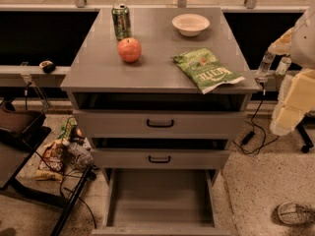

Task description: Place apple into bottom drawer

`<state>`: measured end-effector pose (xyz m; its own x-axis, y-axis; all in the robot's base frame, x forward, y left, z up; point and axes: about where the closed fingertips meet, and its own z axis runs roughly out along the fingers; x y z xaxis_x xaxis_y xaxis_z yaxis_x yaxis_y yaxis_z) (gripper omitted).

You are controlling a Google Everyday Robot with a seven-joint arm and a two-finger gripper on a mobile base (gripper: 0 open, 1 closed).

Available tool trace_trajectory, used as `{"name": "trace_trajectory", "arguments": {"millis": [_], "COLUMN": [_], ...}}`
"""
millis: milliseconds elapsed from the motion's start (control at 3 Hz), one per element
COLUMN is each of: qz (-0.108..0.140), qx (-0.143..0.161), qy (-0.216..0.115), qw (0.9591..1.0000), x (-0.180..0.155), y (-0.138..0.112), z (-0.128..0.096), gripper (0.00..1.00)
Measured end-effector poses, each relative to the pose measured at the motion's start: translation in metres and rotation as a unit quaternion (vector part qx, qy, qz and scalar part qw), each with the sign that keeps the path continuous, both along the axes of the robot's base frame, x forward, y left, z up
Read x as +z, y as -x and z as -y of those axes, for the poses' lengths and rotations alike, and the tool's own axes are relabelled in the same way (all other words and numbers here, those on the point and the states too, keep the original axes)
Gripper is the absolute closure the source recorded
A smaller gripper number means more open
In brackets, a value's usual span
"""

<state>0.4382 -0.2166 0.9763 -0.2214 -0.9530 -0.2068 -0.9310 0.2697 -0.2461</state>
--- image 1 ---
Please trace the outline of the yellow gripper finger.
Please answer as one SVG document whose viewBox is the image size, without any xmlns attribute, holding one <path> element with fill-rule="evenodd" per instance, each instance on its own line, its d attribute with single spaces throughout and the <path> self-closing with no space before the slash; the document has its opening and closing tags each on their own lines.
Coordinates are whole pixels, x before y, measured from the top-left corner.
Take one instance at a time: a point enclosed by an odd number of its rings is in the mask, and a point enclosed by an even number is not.
<svg viewBox="0 0 315 236">
<path fill-rule="evenodd" d="M 315 106 L 315 71 L 303 70 L 293 77 L 284 106 L 310 111 Z"/>
<path fill-rule="evenodd" d="M 277 107 L 272 115 L 270 130 L 274 135 L 285 136 L 303 119 L 304 113 L 292 108 Z"/>
</svg>

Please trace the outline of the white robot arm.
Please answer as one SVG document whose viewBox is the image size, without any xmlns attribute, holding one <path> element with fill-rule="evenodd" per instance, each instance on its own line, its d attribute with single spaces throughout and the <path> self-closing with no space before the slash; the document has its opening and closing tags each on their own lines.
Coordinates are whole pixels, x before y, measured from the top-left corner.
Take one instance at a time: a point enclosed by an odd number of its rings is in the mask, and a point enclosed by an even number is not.
<svg viewBox="0 0 315 236">
<path fill-rule="evenodd" d="M 272 115 L 272 133 L 284 136 L 315 107 L 315 5 L 311 5 L 268 50 L 277 55 L 288 54 L 291 62 L 301 67 L 295 76 L 284 76 Z"/>
</svg>

